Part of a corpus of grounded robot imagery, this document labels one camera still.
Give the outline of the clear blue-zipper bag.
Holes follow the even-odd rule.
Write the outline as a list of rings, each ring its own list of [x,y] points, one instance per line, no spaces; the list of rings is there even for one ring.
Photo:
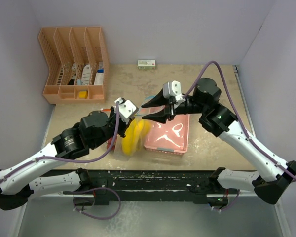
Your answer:
[[[144,144],[149,134],[153,121],[144,120],[143,116],[153,114],[161,111],[164,106],[142,108],[142,105],[153,98],[154,95],[146,97],[143,102],[138,106],[139,110],[135,114],[135,118],[130,126],[126,129],[126,137],[118,137],[116,142],[115,151],[118,156],[122,158],[130,158],[138,155],[144,150]]]

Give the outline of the yellow banana bunch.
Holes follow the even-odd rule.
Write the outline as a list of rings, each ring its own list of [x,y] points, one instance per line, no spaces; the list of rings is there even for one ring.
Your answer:
[[[138,123],[140,120],[134,120],[126,131],[126,137],[122,139],[121,147],[125,155],[131,156],[138,150],[141,143],[140,130]]]

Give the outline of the red strawberry cluster with leaves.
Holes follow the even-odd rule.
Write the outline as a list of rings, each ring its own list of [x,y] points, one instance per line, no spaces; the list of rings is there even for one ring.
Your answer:
[[[107,144],[107,145],[106,145],[106,148],[107,148],[107,149],[109,149],[109,147],[111,146],[112,141],[113,141],[112,138],[110,138],[109,140],[106,141],[106,144]],[[115,146],[116,146],[116,142],[113,143],[113,146],[112,146],[112,148],[111,148],[111,151],[114,151],[114,150],[115,150]]]

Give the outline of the clear orange-zipper bag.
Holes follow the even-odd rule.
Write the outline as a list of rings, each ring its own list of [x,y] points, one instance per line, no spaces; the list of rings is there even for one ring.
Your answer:
[[[105,157],[114,147],[115,141],[117,139],[118,131],[121,128],[120,113],[118,105],[112,106],[110,108],[109,116],[101,112],[101,118],[99,119],[100,129],[102,132],[103,142],[107,142],[111,139],[110,145],[107,147],[106,151],[101,155],[101,158]]]

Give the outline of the yellow mango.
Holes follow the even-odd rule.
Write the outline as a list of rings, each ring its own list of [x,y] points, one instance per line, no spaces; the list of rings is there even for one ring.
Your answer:
[[[140,130],[140,139],[145,140],[146,136],[149,134],[151,130],[151,123],[147,120],[140,120],[138,123],[138,127]]]

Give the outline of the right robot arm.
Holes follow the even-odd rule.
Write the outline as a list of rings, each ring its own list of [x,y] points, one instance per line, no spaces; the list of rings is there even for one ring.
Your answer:
[[[182,94],[181,84],[170,81],[141,106],[162,106],[162,110],[143,116],[143,119],[166,123],[176,115],[200,114],[199,123],[207,132],[228,143],[256,168],[249,172],[220,167],[209,178],[210,189],[214,193],[225,189],[246,190],[275,205],[292,182],[292,176],[296,175],[296,162],[278,157],[243,128],[236,114],[219,102],[221,93],[211,78],[201,78],[192,95]]]

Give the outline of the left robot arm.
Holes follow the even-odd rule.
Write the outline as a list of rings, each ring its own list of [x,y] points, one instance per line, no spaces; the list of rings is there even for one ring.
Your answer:
[[[0,209],[16,209],[30,198],[50,193],[89,192],[92,182],[85,169],[58,176],[45,177],[44,174],[64,163],[80,163],[80,157],[109,139],[115,140],[118,135],[125,137],[138,108],[118,105],[112,106],[110,111],[109,115],[92,111],[30,158],[0,170]]]

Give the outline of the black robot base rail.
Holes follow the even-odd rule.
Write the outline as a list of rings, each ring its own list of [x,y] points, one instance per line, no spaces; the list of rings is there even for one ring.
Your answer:
[[[236,194],[211,180],[213,171],[197,170],[89,170],[85,198],[95,205],[111,201],[161,201],[226,204],[226,196]]]

